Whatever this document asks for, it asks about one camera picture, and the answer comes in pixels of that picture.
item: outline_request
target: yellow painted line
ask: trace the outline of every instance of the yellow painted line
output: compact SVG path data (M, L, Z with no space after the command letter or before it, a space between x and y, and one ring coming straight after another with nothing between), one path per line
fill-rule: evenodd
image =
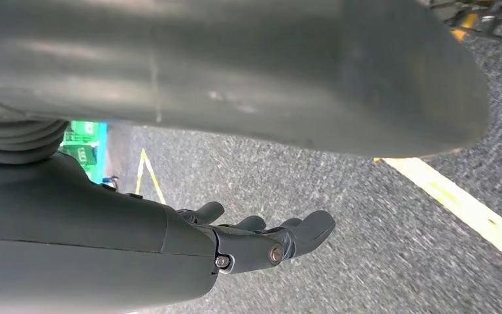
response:
M383 159L502 252L502 218L418 158Z
M157 195L159 196L159 201L162 204L166 204L166 200L164 198L163 191L161 190L161 186L157 177L155 176L155 171L153 171L153 167L151 166L151 161L149 161L149 157L147 157L147 153L145 152L145 148L141 149L141 157L139 158L139 166L137 168L137 182L135 183L135 193L139 194L141 190L141 178L143 177L143 165L149 171L151 175L151 180L153 180L153 185L155 186L155 191L157 191Z
M146 156L145 150L141 149L141 155L139 157L139 166L137 166L137 181L135 183L135 193L139 194L139 191L141 190L141 177L143 177L143 164L144 164L144 159L143 157Z
M476 22L476 18L477 18L476 14L470 13L469 15L467 15L461 26L466 28L472 27ZM453 31L451 31L451 33L453 33L453 36L455 36L455 38L457 38L458 41L462 41L467 32L462 31L460 29L454 29Z

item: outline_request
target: yellow road line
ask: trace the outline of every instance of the yellow road line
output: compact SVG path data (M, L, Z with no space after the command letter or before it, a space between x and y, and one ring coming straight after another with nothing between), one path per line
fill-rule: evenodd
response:
M502 218L418 158L383 159L502 252Z
M141 190L141 177L143 177L143 163L144 163L144 156L145 150L141 149L141 155L139 157L139 166L137 167L137 181L135 183L135 193L139 194L139 191Z
M149 171L149 174L151 175L151 180L153 180L153 185L155 186L155 191L157 191L157 195L159 196L159 201L162 204L166 204L166 200L163 195L163 191L161 190L161 186L159 184L159 181L157 180L157 177L155 176L155 171L153 171L153 167L151 166L151 161L149 161L149 158L147 157L147 153L145 152L145 148L141 149L141 157L139 159L139 166L137 168L137 182L135 183L135 193L139 194L139 191L141 190L141 178L143 177L143 165L145 165L145 168L147 168L147 171Z
M472 27L476 22L476 18L477 18L476 14L470 13L469 15L467 15L461 26L466 28ZM457 38L458 41L462 41L467 32L462 31L460 29L454 29L453 31L451 31L451 33L453 33L453 36L455 36L455 38Z

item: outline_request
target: robotic hand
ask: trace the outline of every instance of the robotic hand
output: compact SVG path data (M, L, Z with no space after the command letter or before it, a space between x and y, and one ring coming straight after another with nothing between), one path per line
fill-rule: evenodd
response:
M315 211L265 229L91 183L70 156L0 164L0 313L128 313L206 294L222 273L271 268L335 227Z
M222 273L242 273L279 265L315 250L335 227L332 216L315 211L304 220L291 218L279 227L266 229L259 216L249 216L236 225L210 226L224 213L213 201L197 211L178 211L184 219L216 242L215 264Z

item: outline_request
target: asphalt road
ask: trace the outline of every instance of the asphalt road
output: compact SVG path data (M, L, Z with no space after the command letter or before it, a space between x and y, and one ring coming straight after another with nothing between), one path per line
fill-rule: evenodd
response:
M427 162L502 216L502 45L467 39L488 76L492 122L476 147ZM502 253L384 162L242 137L113 126L113 169L135 189L145 148L167 203L223 203L220 222L270 226L313 210L337 229L275 269L221 275L204 297L149 313L502 313ZM142 194L158 200L150 176Z

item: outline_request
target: bolt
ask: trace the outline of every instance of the bolt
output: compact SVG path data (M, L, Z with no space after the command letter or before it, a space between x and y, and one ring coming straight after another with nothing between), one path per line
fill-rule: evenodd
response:
M284 249L279 244L274 244L269 252L269 259L272 265L278 265L284 257Z
M219 255L216 257L214 264L217 265L219 268L226 268L230 265L230 257Z

